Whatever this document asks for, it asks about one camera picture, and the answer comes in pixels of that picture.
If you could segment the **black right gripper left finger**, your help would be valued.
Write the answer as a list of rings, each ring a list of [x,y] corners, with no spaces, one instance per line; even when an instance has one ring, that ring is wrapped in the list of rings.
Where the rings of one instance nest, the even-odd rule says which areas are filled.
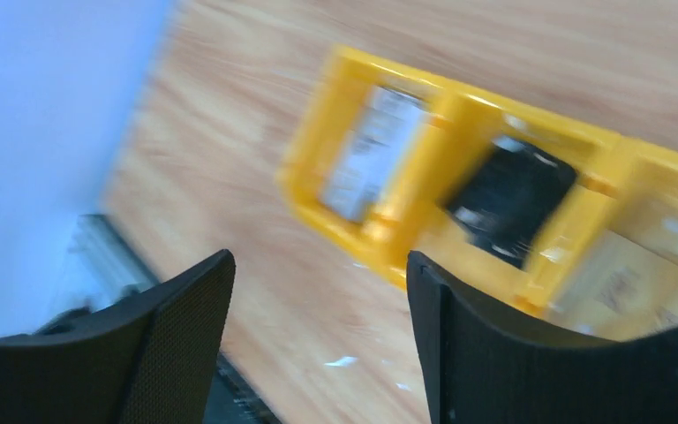
[[[221,250],[38,334],[0,338],[0,423],[200,423],[235,282]]]

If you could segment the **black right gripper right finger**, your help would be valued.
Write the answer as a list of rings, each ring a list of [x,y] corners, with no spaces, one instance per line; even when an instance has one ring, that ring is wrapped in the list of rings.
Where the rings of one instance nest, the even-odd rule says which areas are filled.
[[[434,423],[678,423],[678,327],[615,342],[479,291],[418,251],[407,296]]]

